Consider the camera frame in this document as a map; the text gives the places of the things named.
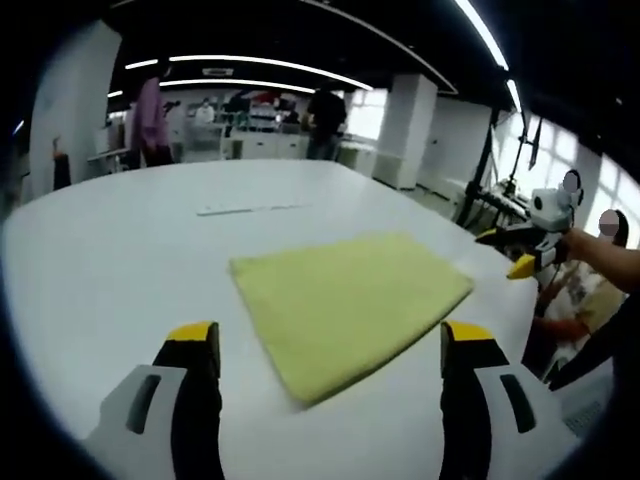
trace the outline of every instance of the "human hand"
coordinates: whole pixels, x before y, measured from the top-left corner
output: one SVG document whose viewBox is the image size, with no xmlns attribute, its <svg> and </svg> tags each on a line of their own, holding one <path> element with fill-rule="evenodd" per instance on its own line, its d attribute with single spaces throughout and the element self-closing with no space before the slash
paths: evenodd
<svg viewBox="0 0 640 480">
<path fill-rule="evenodd" d="M 564 237 L 562 237 L 562 243 L 567 248 L 567 260 L 582 260 L 582 255 L 590 242 L 596 240 L 592 235 L 589 235 L 584 230 L 579 228 L 572 228 Z"/>
</svg>

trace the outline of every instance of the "white pillar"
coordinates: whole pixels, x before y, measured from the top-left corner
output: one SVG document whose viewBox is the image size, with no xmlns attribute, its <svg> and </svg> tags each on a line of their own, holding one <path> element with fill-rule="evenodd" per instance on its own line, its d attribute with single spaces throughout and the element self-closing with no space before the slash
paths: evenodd
<svg viewBox="0 0 640 480">
<path fill-rule="evenodd" d="M 102 21 L 76 33 L 51 58 L 33 107 L 29 146 L 33 197 L 53 190 L 53 139 L 69 156 L 71 182 L 89 176 L 94 135 L 105 123 L 107 94 L 122 38 Z"/>
<path fill-rule="evenodd" d="M 396 188 L 415 188 L 427 145 L 438 88 L 422 75 L 396 75 L 387 99 L 378 149 L 399 158 L 389 180 Z"/>
</svg>

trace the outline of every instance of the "person in black shirt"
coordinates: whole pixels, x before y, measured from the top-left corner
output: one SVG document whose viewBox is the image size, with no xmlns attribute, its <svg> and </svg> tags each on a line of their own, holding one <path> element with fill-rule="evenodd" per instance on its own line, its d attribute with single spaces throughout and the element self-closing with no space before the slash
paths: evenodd
<svg viewBox="0 0 640 480">
<path fill-rule="evenodd" d="M 628 297 L 550 385 L 552 390 L 561 388 L 613 359 L 614 388 L 606 410 L 584 443 L 547 478 L 622 478 L 636 465 L 633 438 L 640 426 L 640 250 L 613 245 L 578 229 L 569 231 L 563 243 L 570 259 L 587 263 Z"/>
<path fill-rule="evenodd" d="M 310 160 L 335 160 L 338 154 L 338 129 L 347 118 L 342 100 L 331 93 L 328 87 L 321 87 L 311 98 L 303 126 L 311 127 L 307 158 Z"/>
</svg>

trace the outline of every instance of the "person in pink shirt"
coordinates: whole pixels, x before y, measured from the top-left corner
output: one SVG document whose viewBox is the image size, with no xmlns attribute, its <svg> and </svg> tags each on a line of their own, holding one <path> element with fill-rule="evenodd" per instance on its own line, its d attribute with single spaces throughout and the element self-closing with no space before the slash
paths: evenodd
<svg viewBox="0 0 640 480">
<path fill-rule="evenodd" d="M 160 94 L 160 79 L 169 75 L 171 67 L 167 60 L 160 60 L 155 65 L 143 68 L 148 77 L 140 89 L 133 114 L 131 150 L 137 158 L 132 163 L 139 168 L 140 155 L 143 155 L 147 167 L 170 165 L 173 158 Z"/>
</svg>

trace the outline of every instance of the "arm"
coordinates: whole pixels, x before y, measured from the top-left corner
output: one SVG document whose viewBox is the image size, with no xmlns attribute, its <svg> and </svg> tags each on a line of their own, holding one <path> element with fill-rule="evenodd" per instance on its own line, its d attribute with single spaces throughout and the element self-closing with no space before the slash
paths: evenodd
<svg viewBox="0 0 640 480">
<path fill-rule="evenodd" d="M 626 293 L 640 289 L 640 250 L 627 250 L 571 229 L 564 237 L 571 258 L 589 264 Z"/>
<path fill-rule="evenodd" d="M 313 97 L 311 97 L 311 101 L 309 102 L 309 106 L 307 107 L 307 111 L 302 115 L 302 119 L 300 120 L 300 125 L 303 128 L 310 128 L 312 125 L 312 118 L 315 114 L 316 103 L 318 102 L 318 94 L 315 93 Z"/>
<path fill-rule="evenodd" d="M 138 105 L 141 109 L 140 133 L 144 146 L 151 150 L 156 147 L 156 133 L 158 130 L 156 112 L 158 111 L 159 101 L 160 95 L 157 82 L 151 80 L 145 82 L 138 99 Z"/>
<path fill-rule="evenodd" d="M 543 288 L 538 294 L 536 309 L 546 310 L 549 304 L 558 296 L 560 290 L 567 286 L 567 283 L 569 283 L 571 277 L 573 277 L 573 275 L 575 275 L 575 273 L 578 271 L 578 267 L 579 262 L 576 262 L 571 270 L 566 272 L 560 280 L 557 280 L 547 287 Z"/>
<path fill-rule="evenodd" d="M 590 334 L 580 314 L 576 318 L 562 320 L 536 317 L 534 323 L 539 324 L 558 343 L 577 342 Z"/>
</svg>

